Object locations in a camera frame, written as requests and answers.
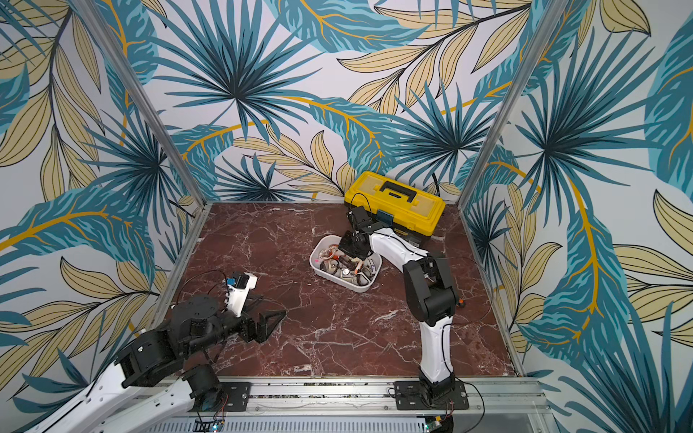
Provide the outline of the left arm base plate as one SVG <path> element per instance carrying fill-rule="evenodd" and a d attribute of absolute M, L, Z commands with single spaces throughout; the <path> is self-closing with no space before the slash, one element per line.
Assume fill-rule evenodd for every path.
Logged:
<path fill-rule="evenodd" d="M 251 382 L 222 382 L 193 393 L 192 411 L 245 412 Z"/>

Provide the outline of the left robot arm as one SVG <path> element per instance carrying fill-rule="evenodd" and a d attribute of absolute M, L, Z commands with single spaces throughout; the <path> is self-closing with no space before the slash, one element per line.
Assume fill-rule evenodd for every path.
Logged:
<path fill-rule="evenodd" d="M 223 421 L 227 409 L 245 409 L 250 385 L 220 382 L 210 361 L 183 369 L 232 336 L 263 343 L 285 318 L 283 310 L 253 319 L 244 311 L 220 308 L 197 295 L 173 309 L 169 319 L 120 349 L 111 364 L 84 390 L 32 427 L 33 432 L 143 432 L 192 411 L 211 411 L 206 430 Z"/>

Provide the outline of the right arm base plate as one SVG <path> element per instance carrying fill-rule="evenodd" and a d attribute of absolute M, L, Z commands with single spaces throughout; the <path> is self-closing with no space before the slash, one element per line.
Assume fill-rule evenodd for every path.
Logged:
<path fill-rule="evenodd" d="M 396 381 L 388 392 L 398 411 L 465 411 L 469 409 L 467 391 L 460 382 L 436 394 L 420 381 Z"/>

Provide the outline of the red translucent watch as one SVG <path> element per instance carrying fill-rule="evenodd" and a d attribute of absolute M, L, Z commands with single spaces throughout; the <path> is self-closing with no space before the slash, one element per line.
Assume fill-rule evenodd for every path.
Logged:
<path fill-rule="evenodd" d="M 339 256 L 339 246 L 338 245 L 330 245 L 326 249 L 321 251 L 321 258 L 323 260 L 330 260 L 334 257 Z"/>

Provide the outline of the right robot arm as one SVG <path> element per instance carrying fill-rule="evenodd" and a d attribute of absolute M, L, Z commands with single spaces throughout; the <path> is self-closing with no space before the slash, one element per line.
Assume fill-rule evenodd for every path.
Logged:
<path fill-rule="evenodd" d="M 378 254 L 401 271 L 407 305 L 420 323 L 420 394 L 428 405 L 442 402 L 456 382 L 450 334 L 459 297 L 449 261 L 411 245 L 388 227 L 348 231 L 339 249 L 362 259 Z"/>

